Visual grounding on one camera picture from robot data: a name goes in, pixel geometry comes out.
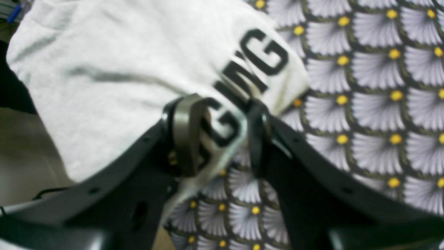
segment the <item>black plastic part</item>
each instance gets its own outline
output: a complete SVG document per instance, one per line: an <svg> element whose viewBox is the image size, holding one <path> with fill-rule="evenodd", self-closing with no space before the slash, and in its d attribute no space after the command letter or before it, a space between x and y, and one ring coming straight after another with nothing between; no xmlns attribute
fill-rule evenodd
<svg viewBox="0 0 444 250"><path fill-rule="evenodd" d="M293 160L286 157L278 147L273 147L271 160L265 179L275 188L285 223L294 249L301 250L367 250L367 249L411 249L401 247L401 234L392 232L379 243L365 241L373 238L378 241L375 228L401 228L408 232L403 240L409 246L420 245L433 239L444 238L443 220L435 215L414 209L367 188L346 173L339 171L315 151L300 135L290 127L272 118L274 140L282 142L291 152ZM418 225L426 226L433 222L439 229L434 234L417 234ZM332 238L330 230L342 228ZM353 245L344 228L365 228L361 244ZM343 242L343 247L332 244Z"/></svg>
<svg viewBox="0 0 444 250"><path fill-rule="evenodd" d="M142 135L103 171L65 193L0 218L0 238L34 250L150 249L159 226L168 187L162 124ZM46 244L41 239L53 239ZM59 247L59 242L72 242Z"/></svg>
<svg viewBox="0 0 444 250"><path fill-rule="evenodd" d="M151 249L176 183L166 155L176 144L169 134L177 131L171 114L177 114L179 101L89 180L31 208L3 211L0 238L33 250ZM193 110L186 106L182 114ZM193 121L182 129L199 124L202 112L199 106L196 115L182 117ZM248 118L254 174L277 191L293 249L422 250L444 238L442 218L377 194L339 171L260 102L251 105ZM196 138L196 132L185 136Z"/></svg>
<svg viewBox="0 0 444 250"><path fill-rule="evenodd" d="M36 250L118 250L112 235L91 228L62 228L2 218L0 235L11 243Z"/></svg>
<svg viewBox="0 0 444 250"><path fill-rule="evenodd" d="M444 235L437 219L376 226L342 227L329 231L335 250L431 249Z"/></svg>
<svg viewBox="0 0 444 250"><path fill-rule="evenodd" d="M250 100L247 113L248 146L251 169L256 178L263 178L270 163L273 131L267 106L256 99Z"/></svg>

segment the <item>fan pattern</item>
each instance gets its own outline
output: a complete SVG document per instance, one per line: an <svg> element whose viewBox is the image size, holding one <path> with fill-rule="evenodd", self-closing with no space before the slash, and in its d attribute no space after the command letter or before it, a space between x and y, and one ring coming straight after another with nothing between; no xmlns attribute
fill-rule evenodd
<svg viewBox="0 0 444 250"><path fill-rule="evenodd" d="M282 120L363 185L444 216L443 1L247 3L277 22L311 77ZM291 248L277 194L248 164L241 153L171 216L178 249Z"/></svg>

